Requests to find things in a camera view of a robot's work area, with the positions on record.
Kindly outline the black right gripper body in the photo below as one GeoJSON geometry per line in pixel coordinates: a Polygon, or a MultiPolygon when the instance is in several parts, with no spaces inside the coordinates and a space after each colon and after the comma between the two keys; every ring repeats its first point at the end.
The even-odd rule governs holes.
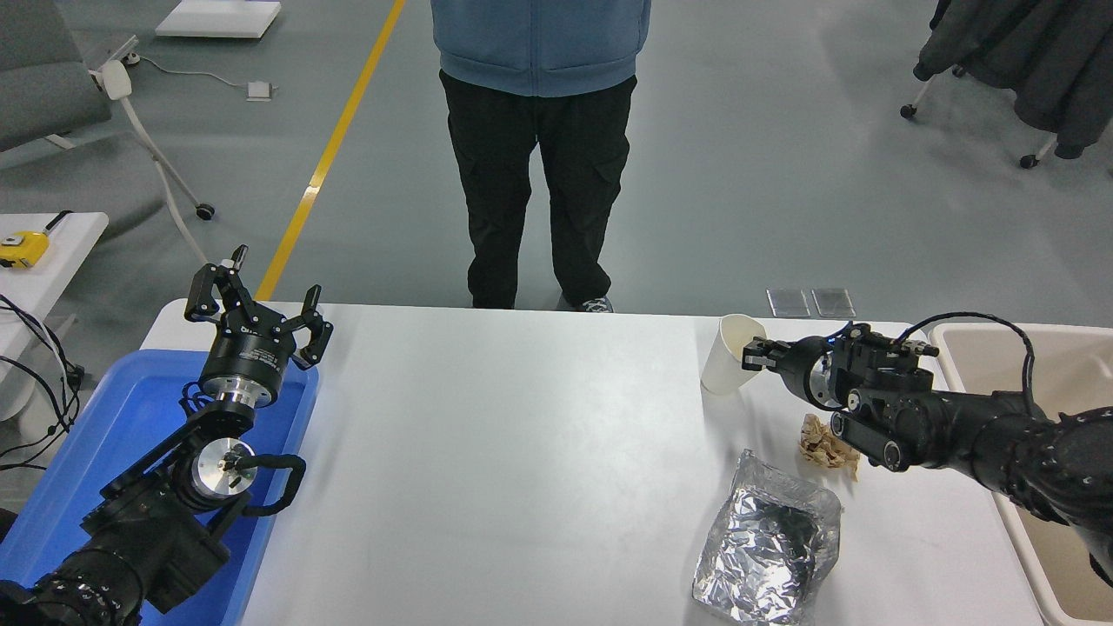
{"type": "Polygon", "coordinates": [[[830,353],[826,338],[807,336],[798,341],[772,341],[771,371],[782,378],[792,397],[809,404],[830,404],[830,385],[823,372],[823,359],[830,353]]]}

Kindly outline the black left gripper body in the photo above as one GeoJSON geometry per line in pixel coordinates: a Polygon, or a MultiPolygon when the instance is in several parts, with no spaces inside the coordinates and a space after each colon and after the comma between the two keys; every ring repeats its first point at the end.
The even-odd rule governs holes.
{"type": "Polygon", "coordinates": [[[295,348],[289,331],[274,333],[282,323],[283,314],[262,305],[226,310],[200,373],[207,395],[215,395],[219,382],[235,376],[254,382],[268,395],[277,395],[295,348]]]}

